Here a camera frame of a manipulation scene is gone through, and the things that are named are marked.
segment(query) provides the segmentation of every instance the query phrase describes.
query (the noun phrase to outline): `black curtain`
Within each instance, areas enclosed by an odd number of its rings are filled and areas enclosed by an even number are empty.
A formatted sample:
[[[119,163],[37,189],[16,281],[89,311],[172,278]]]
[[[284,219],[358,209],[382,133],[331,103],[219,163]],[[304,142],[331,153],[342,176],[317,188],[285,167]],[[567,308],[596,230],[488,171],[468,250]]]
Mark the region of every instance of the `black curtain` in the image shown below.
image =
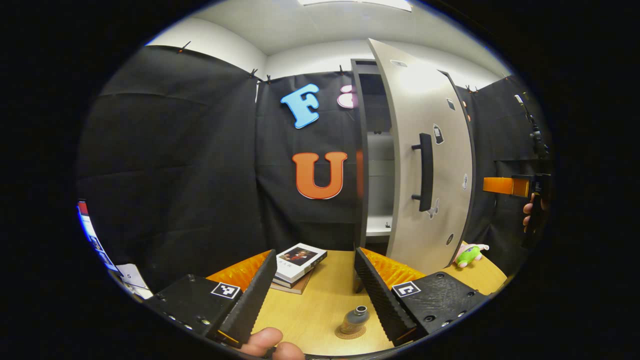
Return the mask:
[[[528,200],[484,192],[482,188],[485,177],[533,175],[539,171],[538,157],[529,137],[532,128],[514,95],[518,94],[527,105],[549,146],[550,133],[540,104],[516,76],[508,76],[477,92],[459,86],[457,91],[471,117],[468,126],[476,155],[474,185],[477,191],[465,241],[489,245],[487,257],[509,276],[529,253],[521,247],[525,217],[522,208]]]
[[[340,88],[351,85],[352,73],[322,72],[303,74],[261,83],[256,115],[256,174],[260,210],[270,247],[284,250],[298,242],[321,249],[353,250],[356,214],[356,148],[357,136],[353,109],[338,105]],[[309,84],[320,91],[319,118],[301,128],[294,127],[295,118],[280,99]],[[315,182],[327,186],[330,180],[327,152],[341,151],[344,162],[342,191],[327,200],[312,200],[296,188],[296,164],[291,159],[299,152],[314,152]]]
[[[78,194],[115,264],[152,291],[268,249],[254,171],[255,78],[201,53],[147,46],[95,101]]]

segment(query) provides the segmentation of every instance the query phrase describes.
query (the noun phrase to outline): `human hand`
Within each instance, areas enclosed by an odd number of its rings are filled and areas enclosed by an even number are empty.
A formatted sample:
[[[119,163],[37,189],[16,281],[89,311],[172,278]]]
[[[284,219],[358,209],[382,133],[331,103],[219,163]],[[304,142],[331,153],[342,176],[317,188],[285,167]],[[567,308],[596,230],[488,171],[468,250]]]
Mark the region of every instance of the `human hand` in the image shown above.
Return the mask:
[[[533,209],[533,199],[535,198],[536,194],[531,194],[531,201],[530,203],[526,204],[524,206],[524,208],[522,209],[522,211],[525,214],[531,214],[531,209]],[[545,204],[545,199],[540,199],[540,207],[542,207],[542,210],[546,210],[547,209],[547,205]],[[531,218],[531,216],[529,215],[528,217],[525,217],[524,220],[522,220],[522,225],[524,225],[524,232],[527,232],[527,224],[529,223],[529,219]]]
[[[266,327],[251,335],[249,341],[239,351],[262,357],[269,349],[278,345],[273,352],[273,360],[305,360],[305,355],[299,347],[280,341],[282,341],[282,332],[274,327]]]

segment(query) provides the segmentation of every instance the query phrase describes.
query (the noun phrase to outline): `white ceiling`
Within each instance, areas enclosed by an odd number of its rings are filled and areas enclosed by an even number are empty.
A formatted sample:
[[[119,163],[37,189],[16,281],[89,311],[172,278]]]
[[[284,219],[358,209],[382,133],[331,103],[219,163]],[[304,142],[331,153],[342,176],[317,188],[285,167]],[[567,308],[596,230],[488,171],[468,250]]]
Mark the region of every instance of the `white ceiling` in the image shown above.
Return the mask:
[[[226,0],[193,17],[223,26],[266,55],[304,45],[374,38],[432,47],[502,77],[509,71],[446,16],[409,1],[412,11],[366,3],[303,6],[297,0]]]

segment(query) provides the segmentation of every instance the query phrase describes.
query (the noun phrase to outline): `paper sign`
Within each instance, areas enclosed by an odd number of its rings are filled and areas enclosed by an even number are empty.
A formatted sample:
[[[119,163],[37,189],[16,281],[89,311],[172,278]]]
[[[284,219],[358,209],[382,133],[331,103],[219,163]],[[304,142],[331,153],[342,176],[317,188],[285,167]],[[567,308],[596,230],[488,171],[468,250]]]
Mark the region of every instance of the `paper sign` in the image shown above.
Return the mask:
[[[134,264],[124,264],[124,265],[116,265],[118,270],[122,273],[120,278],[122,282],[126,282],[127,284],[133,285],[138,288],[147,289],[149,287],[142,279],[142,275],[138,271],[138,267]]]
[[[133,292],[136,295],[139,295],[141,298],[143,298],[145,300],[147,300],[150,297],[154,296],[154,294],[150,290],[143,289],[143,288],[138,288],[138,287],[135,287],[135,286],[133,286]]]

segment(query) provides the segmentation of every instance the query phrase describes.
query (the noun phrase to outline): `plush toy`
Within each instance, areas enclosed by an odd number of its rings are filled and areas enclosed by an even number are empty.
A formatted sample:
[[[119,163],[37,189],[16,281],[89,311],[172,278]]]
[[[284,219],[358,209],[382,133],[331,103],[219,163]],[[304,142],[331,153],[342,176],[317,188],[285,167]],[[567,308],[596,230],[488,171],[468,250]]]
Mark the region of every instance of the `plush toy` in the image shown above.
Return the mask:
[[[460,247],[458,253],[456,254],[456,259],[454,262],[458,265],[458,267],[463,268],[473,260],[482,259],[482,254],[480,250],[489,250],[489,245],[484,244],[467,244]]]

